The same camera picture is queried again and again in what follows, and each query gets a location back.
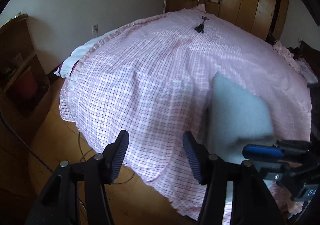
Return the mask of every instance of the wooden shelf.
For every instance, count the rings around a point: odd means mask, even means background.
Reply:
[[[8,21],[6,24],[4,24],[0,27],[0,33],[5,31],[7,28],[11,27],[13,24],[27,19],[27,17],[28,17],[28,14],[25,13],[25,14],[21,14],[20,16],[18,16],[16,18],[13,18],[12,20]]]
[[[25,70],[25,68],[28,66],[29,62],[33,59],[36,52],[33,51],[30,53],[28,57],[23,61],[20,68],[17,69],[17,71],[12,75],[10,80],[7,82],[7,84],[4,86],[4,92],[7,92],[8,89],[12,86],[12,84],[17,80],[17,78],[20,76],[20,74]]]

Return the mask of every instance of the wall socket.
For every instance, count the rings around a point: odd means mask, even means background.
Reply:
[[[98,37],[98,24],[92,24],[92,37]]]

